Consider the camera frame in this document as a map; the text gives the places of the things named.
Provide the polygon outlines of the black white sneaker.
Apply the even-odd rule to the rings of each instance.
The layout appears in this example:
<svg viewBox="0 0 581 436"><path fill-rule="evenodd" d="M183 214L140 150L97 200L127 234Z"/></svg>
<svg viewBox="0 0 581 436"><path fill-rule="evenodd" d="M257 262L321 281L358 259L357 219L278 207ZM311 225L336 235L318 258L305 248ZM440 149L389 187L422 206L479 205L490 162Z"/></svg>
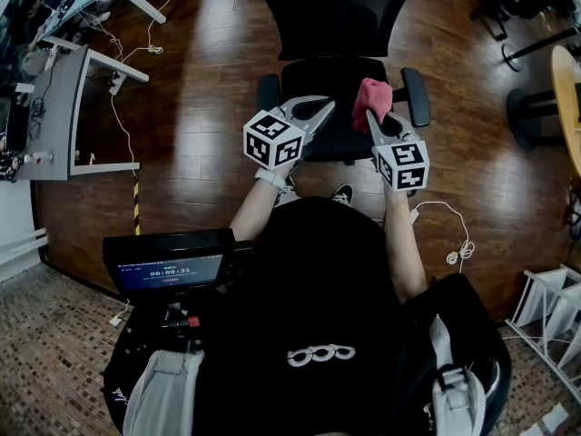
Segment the black white sneaker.
<svg viewBox="0 0 581 436"><path fill-rule="evenodd" d="M350 206L353 194L354 191L352 186L348 183L344 183L333 192L330 199L334 202Z"/></svg>
<svg viewBox="0 0 581 436"><path fill-rule="evenodd" d="M276 175L271 185L277 191L277 197L273 205L274 208L299 199L296 193L295 183L290 175L285 179Z"/></svg>

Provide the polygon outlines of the black table base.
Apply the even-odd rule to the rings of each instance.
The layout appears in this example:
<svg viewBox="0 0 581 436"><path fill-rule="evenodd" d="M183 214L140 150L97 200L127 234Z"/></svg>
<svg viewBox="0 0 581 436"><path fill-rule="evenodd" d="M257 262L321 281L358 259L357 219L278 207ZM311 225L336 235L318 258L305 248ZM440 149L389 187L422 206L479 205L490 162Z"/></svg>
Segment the black table base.
<svg viewBox="0 0 581 436"><path fill-rule="evenodd" d="M528 94L516 88L507 96L507 120L517 144L531 152L538 147L564 147L566 139L562 133L544 135L543 117L558 115L554 90Z"/></svg>

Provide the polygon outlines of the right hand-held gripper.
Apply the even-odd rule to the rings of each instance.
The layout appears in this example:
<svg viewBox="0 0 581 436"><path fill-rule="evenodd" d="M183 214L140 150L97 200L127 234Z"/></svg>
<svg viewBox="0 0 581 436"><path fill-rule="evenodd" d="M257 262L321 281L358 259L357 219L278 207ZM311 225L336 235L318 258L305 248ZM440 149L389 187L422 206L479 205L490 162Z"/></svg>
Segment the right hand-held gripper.
<svg viewBox="0 0 581 436"><path fill-rule="evenodd" d="M428 150L426 143L415 137L411 122L398 114L388 114L384 134L372 110L366 110L366 117L374 142L375 168L384 184L394 192L424 189L428 182Z"/></svg>

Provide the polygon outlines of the yellow black striped floor strip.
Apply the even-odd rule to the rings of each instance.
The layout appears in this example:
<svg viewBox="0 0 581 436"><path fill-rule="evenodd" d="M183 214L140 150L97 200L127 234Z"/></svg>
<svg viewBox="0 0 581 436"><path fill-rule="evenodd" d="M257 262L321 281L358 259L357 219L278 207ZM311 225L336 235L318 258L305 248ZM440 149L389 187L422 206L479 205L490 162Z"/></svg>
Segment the yellow black striped floor strip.
<svg viewBox="0 0 581 436"><path fill-rule="evenodd" d="M135 235L141 234L140 228L140 210L139 210L139 174L133 171L133 223Z"/></svg>

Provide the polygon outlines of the white baseboard pipes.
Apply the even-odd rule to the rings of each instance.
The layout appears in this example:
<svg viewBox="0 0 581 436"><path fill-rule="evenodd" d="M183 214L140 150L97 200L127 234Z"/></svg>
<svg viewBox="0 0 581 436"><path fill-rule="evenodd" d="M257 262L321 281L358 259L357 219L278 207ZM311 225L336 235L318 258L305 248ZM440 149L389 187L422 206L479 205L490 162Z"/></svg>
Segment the white baseboard pipes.
<svg viewBox="0 0 581 436"><path fill-rule="evenodd" d="M0 265L33 251L45 247L48 244L48 235L45 228L35 230L24 238L0 244Z"/></svg>

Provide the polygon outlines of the person's left forearm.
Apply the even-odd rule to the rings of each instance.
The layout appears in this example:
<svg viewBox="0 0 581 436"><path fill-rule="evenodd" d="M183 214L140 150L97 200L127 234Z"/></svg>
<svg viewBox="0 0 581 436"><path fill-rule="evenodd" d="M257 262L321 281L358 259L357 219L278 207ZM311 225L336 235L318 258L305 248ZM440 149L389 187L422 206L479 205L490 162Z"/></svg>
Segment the person's left forearm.
<svg viewBox="0 0 581 436"><path fill-rule="evenodd" d="M250 241L263 231L279 191L278 187L262 179L254 183L230 224L236 241Z"/></svg>

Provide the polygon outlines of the black chair seat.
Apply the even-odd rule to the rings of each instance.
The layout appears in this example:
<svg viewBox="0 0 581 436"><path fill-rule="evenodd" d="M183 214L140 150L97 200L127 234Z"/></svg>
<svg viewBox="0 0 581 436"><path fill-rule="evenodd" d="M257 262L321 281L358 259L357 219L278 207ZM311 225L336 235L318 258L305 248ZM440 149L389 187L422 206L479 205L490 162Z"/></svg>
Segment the black chair seat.
<svg viewBox="0 0 581 436"><path fill-rule="evenodd" d="M372 156L372 138L353 130L352 111L361 81L388 80L384 64L365 57L321 57L288 64L281 71L281 100L324 95L335 101L329 121L309 144L311 162L345 162Z"/></svg>

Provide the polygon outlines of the grey desk with white legs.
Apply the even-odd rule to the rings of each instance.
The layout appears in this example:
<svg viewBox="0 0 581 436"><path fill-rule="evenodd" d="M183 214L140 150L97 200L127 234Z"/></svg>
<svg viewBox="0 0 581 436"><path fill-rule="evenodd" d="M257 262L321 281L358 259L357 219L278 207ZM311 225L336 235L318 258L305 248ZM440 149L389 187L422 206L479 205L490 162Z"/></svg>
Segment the grey desk with white legs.
<svg viewBox="0 0 581 436"><path fill-rule="evenodd" d="M141 83L149 75L84 45L56 62L34 82L32 98L43 100L44 115L39 124L29 123L36 130L25 154L47 151L53 161L44 164L23 163L16 173L20 180L66 181L72 176L92 173L132 172L140 169L137 162L77 165L76 134L85 77L91 64L108 68L125 78Z"/></svg>

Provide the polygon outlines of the black pole stand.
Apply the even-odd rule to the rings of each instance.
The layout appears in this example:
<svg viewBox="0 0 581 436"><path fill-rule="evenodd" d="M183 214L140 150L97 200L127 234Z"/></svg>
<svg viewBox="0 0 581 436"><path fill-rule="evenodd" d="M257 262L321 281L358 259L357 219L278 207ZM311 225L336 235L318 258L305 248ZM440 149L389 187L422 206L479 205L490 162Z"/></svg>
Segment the black pole stand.
<svg viewBox="0 0 581 436"><path fill-rule="evenodd" d="M557 34L551 35L549 37L546 37L545 39L542 39L538 42L535 42L531 45L528 45L524 48L518 49L518 50L514 50L512 45L509 44L503 44L501 47L501 54L503 56L503 60L504 62L514 71L514 72L520 72L521 68L520 65L518 63L518 60L526 55L530 55L540 49L543 49L545 47L548 47L550 45L556 44L557 42L561 42L569 37L572 37L574 35L579 35L581 34L581 25L574 25L562 32L559 32Z"/></svg>

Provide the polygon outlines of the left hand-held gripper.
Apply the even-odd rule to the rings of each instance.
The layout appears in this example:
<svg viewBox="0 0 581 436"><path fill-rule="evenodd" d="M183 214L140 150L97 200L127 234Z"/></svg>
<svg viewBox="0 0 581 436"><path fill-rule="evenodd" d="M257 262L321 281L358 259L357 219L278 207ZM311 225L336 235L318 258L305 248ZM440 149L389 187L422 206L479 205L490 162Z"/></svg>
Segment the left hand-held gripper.
<svg viewBox="0 0 581 436"><path fill-rule="evenodd" d="M244 154L270 171L299 161L332 117L335 104L327 96L307 95L260 110L243 126Z"/></svg>

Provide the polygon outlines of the round wooden table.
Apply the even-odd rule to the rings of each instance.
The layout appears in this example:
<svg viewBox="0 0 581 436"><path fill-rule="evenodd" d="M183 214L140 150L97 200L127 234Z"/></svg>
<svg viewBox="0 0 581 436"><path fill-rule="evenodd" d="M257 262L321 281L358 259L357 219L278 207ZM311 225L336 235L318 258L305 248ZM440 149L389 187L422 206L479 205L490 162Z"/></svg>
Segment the round wooden table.
<svg viewBox="0 0 581 436"><path fill-rule="evenodd" d="M566 147L581 178L581 64L561 45L552 49L551 77Z"/></svg>

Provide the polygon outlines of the pink cloth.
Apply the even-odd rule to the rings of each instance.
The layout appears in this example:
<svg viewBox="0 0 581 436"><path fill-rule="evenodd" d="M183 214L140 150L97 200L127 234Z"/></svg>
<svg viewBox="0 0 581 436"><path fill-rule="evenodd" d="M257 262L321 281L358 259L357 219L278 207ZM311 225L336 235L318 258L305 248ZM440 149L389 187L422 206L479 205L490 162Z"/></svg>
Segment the pink cloth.
<svg viewBox="0 0 581 436"><path fill-rule="evenodd" d="M364 78L360 85L352 110L355 132L370 132L367 111L370 110L378 124L382 124L393 105L393 88L387 82Z"/></svg>

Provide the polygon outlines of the black chest monitor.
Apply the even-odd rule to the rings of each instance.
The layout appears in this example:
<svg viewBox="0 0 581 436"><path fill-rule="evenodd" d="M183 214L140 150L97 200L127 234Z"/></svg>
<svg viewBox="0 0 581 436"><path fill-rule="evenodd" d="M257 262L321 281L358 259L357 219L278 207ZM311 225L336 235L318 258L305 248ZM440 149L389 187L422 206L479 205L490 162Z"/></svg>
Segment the black chest monitor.
<svg viewBox="0 0 581 436"><path fill-rule="evenodd" d="M225 228L105 237L102 257L119 293L133 301L232 282L252 249Z"/></svg>

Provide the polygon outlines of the person's black shirt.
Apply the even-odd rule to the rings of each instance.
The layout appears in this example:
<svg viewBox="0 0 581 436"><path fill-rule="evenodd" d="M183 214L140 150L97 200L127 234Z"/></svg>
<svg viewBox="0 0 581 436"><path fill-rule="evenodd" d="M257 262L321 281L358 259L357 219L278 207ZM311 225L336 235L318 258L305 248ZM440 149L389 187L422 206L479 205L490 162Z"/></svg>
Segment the person's black shirt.
<svg viewBox="0 0 581 436"><path fill-rule="evenodd" d="M122 436L487 436L511 360L460 273L401 303L386 233L307 197L234 281L129 300L103 375Z"/></svg>

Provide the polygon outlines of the person's right forearm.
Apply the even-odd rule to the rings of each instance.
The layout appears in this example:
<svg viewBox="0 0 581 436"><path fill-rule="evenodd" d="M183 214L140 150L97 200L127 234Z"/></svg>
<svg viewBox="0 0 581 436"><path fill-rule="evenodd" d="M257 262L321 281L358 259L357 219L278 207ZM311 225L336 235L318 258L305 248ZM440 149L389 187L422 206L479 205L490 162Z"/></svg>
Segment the person's right forearm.
<svg viewBox="0 0 581 436"><path fill-rule="evenodd" d="M384 197L389 275L399 301L405 303L426 291L428 281L419 255L407 195L385 187Z"/></svg>

